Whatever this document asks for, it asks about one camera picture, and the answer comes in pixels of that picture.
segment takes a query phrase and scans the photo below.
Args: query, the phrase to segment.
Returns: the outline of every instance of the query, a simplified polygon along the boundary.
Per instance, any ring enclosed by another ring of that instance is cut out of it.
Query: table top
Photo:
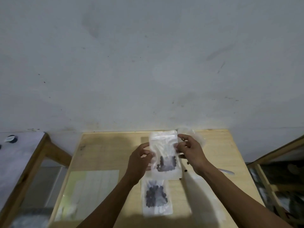
[[[235,175],[226,175],[241,190],[263,204],[250,173],[228,130],[200,130],[206,144],[203,147],[207,159],[217,168],[233,171]],[[141,143],[148,142],[150,131],[146,132],[97,132],[84,133],[74,153],[72,162],[57,199],[50,227],[76,227],[80,221],[54,222],[71,171],[119,170],[119,180],[124,175],[128,159]],[[183,169],[193,173],[193,168],[182,160]],[[143,218],[140,197],[140,182],[131,190],[126,203],[116,221],[115,227],[197,227],[192,218],[189,200],[182,180],[169,181],[173,214],[167,216]],[[233,219],[219,202],[226,220],[208,225],[208,227],[237,227]]]
[[[4,143],[9,135],[16,135],[16,143]],[[0,133],[0,211],[32,157],[44,132]]]

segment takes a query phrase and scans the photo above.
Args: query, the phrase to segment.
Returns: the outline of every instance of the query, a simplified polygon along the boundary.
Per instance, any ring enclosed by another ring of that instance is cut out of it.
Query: hand
[[[201,175],[203,166],[209,164],[201,145],[190,135],[178,134],[177,136],[183,140],[176,147],[178,153],[184,153],[179,155],[179,157],[186,158],[194,171]]]
[[[139,180],[143,177],[148,168],[148,164],[152,159],[152,153],[144,148],[149,146],[149,142],[143,143],[137,147],[136,150],[130,155],[128,168],[125,173],[125,177],[130,181],[131,184],[136,185]]]

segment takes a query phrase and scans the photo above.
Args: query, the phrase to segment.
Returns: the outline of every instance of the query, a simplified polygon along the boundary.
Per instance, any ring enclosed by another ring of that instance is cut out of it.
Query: left hand
[[[136,185],[139,180],[143,177],[151,162],[152,153],[144,148],[149,146],[149,142],[143,143],[137,147],[136,150],[130,155],[128,168],[125,173],[125,177],[130,181],[131,184]]]

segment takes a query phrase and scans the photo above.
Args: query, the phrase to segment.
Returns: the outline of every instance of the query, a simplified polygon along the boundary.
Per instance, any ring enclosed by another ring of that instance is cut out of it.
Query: ziplock bag
[[[140,184],[144,217],[173,214],[167,180],[154,180],[144,176]]]
[[[181,163],[174,148],[176,130],[151,132],[150,150],[155,154],[151,175],[156,180],[178,180],[182,177]]]
[[[189,127],[178,128],[177,134],[180,134],[180,133],[192,136],[192,138],[194,138],[196,141],[198,141],[200,143],[201,147],[203,147],[205,145],[205,139],[198,133],[195,133],[195,131]]]

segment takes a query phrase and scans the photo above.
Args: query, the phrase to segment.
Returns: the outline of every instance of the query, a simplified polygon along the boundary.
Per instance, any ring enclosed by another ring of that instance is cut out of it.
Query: wooden table
[[[76,227],[81,222],[54,221],[72,171],[119,170],[119,179],[121,179],[127,169],[130,154],[139,144],[148,141],[149,133],[149,131],[84,133],[55,204],[50,227]],[[208,160],[217,168],[233,171],[235,175],[227,175],[227,177],[249,196],[263,204],[230,132],[228,130],[201,130],[199,133],[206,139],[203,150]],[[182,160],[183,168],[193,172],[192,167],[186,162]],[[169,181],[173,204],[172,215],[145,219],[142,216],[139,182],[131,190],[115,227],[197,227],[191,217],[183,185],[183,180]],[[220,206],[225,212],[226,221],[199,227],[237,227],[222,204]]]
[[[69,167],[71,155],[51,142],[44,132],[11,133],[16,143],[2,143],[0,149],[0,227],[8,227],[18,212],[25,193],[43,159],[48,157]],[[0,140],[11,134],[0,135]]]

